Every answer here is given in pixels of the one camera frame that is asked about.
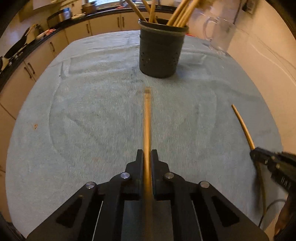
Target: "wooden stick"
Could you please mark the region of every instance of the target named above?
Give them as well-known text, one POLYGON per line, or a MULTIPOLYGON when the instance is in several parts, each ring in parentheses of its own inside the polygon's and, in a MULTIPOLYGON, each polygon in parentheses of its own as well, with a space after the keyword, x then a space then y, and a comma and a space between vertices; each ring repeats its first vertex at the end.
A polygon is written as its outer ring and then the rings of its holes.
POLYGON ((186 9, 186 12, 183 14, 182 18, 180 19, 177 27, 184 27, 189 20, 191 14, 193 13, 194 9, 197 7, 200 0, 193 0, 189 7, 186 9))
MULTIPOLYGON (((147 13, 149 13, 150 15, 150 6, 148 5, 148 3, 146 2, 146 0, 142 0, 146 10, 147 10, 147 13)), ((156 17, 154 16, 154 19, 153 19, 154 23, 158 23, 157 20, 156 20, 156 17)))
POLYGON ((173 23, 173 26, 177 26, 178 22, 180 21, 180 19, 182 18, 183 14, 185 13, 186 8, 188 7, 190 1, 188 1, 186 3, 186 5, 182 8, 180 14, 178 15, 178 17, 176 18, 175 22, 173 23))
MULTIPOLYGON (((232 104, 231 105, 235 115, 237 116, 242 129, 244 131, 244 134, 247 138, 248 144, 250 146, 250 150, 255 149, 255 145, 254 142, 252 140, 252 137, 248 131, 248 128, 246 127, 241 115, 239 114, 239 112, 237 111, 236 107, 232 104)), ((265 186, 264 186, 264 181, 263 181, 263 176, 262 176, 262 170, 261 170, 261 166, 259 162, 255 162, 255 167, 257 169, 257 174, 258 174, 258 178, 259 178, 259 183, 260 183, 260 187, 261 187, 261 193, 262 193, 262 205, 263 205, 263 215, 266 214, 266 193, 265 193, 265 186)))
POLYGON ((134 5, 134 3, 131 0, 126 0, 126 2, 129 4, 129 6, 134 10, 134 12, 138 15, 138 17, 142 20, 147 22, 147 20, 144 18, 144 16, 141 14, 140 10, 134 5))
POLYGON ((144 97, 144 204, 145 204, 145 241, 153 241, 152 218, 152 175, 151 175, 151 88, 145 88, 144 97))
POLYGON ((167 22, 167 25, 172 26, 175 22, 176 18, 178 17, 179 13, 182 11, 186 3, 190 2, 190 0, 183 0, 177 9, 174 11, 173 15, 171 16, 170 20, 167 22))
POLYGON ((151 9, 149 13, 149 23, 153 23, 153 20, 155 18, 155 0, 152 0, 151 9))

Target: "dark gray bucket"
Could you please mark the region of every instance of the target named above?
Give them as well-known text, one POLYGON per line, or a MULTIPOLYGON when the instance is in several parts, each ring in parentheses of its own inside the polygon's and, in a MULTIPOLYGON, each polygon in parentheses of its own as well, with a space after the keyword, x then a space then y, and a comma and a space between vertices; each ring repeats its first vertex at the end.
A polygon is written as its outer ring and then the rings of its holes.
POLYGON ((161 18, 157 21, 158 24, 139 20, 141 27, 139 66, 146 75, 166 78, 176 71, 188 26, 184 28, 167 26, 168 20, 161 18))

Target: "silver screw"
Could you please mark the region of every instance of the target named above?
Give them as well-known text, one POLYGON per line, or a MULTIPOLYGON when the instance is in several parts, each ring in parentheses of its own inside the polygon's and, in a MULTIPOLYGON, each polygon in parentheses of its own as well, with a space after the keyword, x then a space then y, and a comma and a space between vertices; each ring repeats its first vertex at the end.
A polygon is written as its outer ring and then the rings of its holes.
POLYGON ((121 176, 121 178, 123 178, 123 179, 127 179, 127 178, 130 177, 130 175, 129 175, 128 172, 123 172, 123 173, 120 174, 120 176, 121 176))
POLYGON ((206 182, 206 181, 202 181, 202 182, 200 183, 200 186, 201 186, 202 188, 208 188, 208 187, 210 186, 210 184, 209 184, 208 182, 206 182))
POLYGON ((95 186, 96 184, 94 182, 88 182, 87 184, 85 184, 86 188, 91 189, 95 186))
POLYGON ((172 172, 167 172, 167 173, 165 174, 165 177, 166 177, 167 179, 171 179, 171 178, 174 177, 174 174, 173 174, 172 172))

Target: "mug handle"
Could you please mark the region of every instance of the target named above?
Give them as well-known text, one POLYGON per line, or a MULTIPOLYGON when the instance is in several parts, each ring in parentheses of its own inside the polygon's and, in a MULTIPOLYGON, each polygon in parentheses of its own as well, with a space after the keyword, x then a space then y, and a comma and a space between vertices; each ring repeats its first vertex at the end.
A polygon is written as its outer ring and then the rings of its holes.
POLYGON ((204 22, 204 25, 203 25, 203 34, 204 34, 204 37, 206 40, 209 40, 209 41, 212 41, 212 38, 208 37, 207 34, 206 34, 206 28, 207 28, 207 25, 209 22, 214 22, 214 23, 218 23, 218 19, 217 18, 214 18, 214 17, 208 17, 207 20, 204 22))

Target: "table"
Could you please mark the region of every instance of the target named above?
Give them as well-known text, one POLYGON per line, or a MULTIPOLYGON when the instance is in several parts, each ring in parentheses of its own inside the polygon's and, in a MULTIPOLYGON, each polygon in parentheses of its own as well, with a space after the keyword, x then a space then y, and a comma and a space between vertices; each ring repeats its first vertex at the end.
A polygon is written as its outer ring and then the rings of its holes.
MULTIPOLYGON (((231 104, 256 146, 281 151, 280 136, 247 74, 207 45, 186 36, 177 71, 167 79, 139 70, 139 31, 75 41, 52 61, 18 115, 7 156, 9 211, 25 237, 86 182, 106 182, 135 160, 145 86, 152 88, 152 148, 160 160, 187 181, 207 180, 259 222, 256 171, 231 104)), ((263 175, 267 204, 283 197, 265 168, 263 175)), ((270 209, 266 225, 279 209, 270 209)), ((127 210, 132 218, 132 204, 127 210)), ((172 240, 164 213, 155 218, 158 239, 172 240)), ((128 235, 123 240, 137 240, 128 235)))

